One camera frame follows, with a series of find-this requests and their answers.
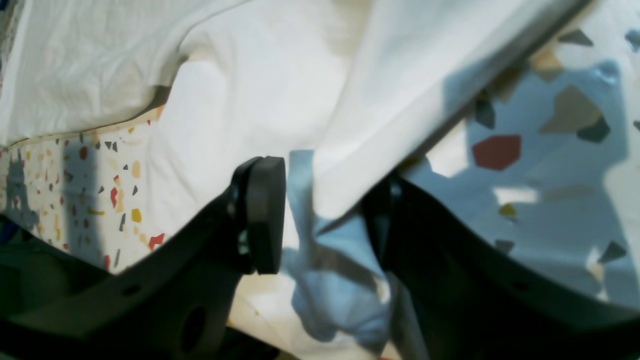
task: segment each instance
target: white fabric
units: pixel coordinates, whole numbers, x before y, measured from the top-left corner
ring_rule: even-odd
[[[304,172],[311,157],[290,153],[315,149],[308,178],[289,174],[296,205],[284,245],[297,254],[318,245],[341,263],[292,255],[288,274],[247,277],[236,299],[274,307],[261,313],[268,325],[234,326],[303,359],[374,359],[396,289],[363,245],[357,214],[322,236],[318,226],[343,216],[577,2],[28,1],[0,98],[0,143],[126,119],[175,77],[147,149],[147,219],[167,234],[242,161],[282,156],[290,171],[295,158]],[[313,201],[299,199],[307,192]],[[305,231],[301,218],[311,219]],[[334,271],[346,264],[373,289]],[[292,298],[313,289],[320,293],[307,295],[311,312],[301,315]],[[331,328],[328,337],[308,329],[314,321]]]

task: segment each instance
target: wrinkled white sheet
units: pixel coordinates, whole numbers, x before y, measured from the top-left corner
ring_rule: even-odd
[[[28,1],[0,143],[121,121],[173,85],[147,149],[150,221],[174,234],[239,163],[284,157],[284,274],[238,289],[274,303],[261,321],[275,331],[258,333],[251,318],[234,326],[304,359],[329,348],[373,359],[394,285],[362,219],[344,214],[576,3]],[[306,340],[293,342],[301,327]]]

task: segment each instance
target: colorful speckled surface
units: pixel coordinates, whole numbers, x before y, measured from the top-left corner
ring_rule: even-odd
[[[3,149],[0,208],[36,237],[114,274],[137,262],[165,241],[145,221],[142,150],[162,108]]]

